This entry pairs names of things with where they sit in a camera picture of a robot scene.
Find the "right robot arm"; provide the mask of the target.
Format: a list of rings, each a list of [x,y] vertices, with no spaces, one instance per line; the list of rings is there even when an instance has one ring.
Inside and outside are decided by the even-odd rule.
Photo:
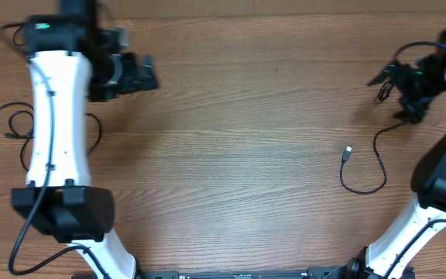
[[[446,29],[436,42],[433,54],[403,64],[398,56],[375,76],[370,85],[380,85],[374,102],[384,102],[397,88],[401,111],[396,118],[401,125],[417,124],[426,115],[430,103],[446,91]],[[441,230],[446,228],[446,134],[420,159],[410,187],[413,192],[406,208],[375,242],[364,247],[343,267],[328,273],[329,278],[413,278],[410,261]]]

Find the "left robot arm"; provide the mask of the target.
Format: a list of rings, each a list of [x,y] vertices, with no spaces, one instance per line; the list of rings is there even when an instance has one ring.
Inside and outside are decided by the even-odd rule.
[[[55,15],[23,23],[33,86],[33,151],[12,207],[26,228],[77,251],[96,278],[138,278],[141,270],[114,229],[112,193],[92,184],[87,103],[150,91],[159,84],[151,57],[138,63],[122,29],[98,25],[96,1],[62,1]]]

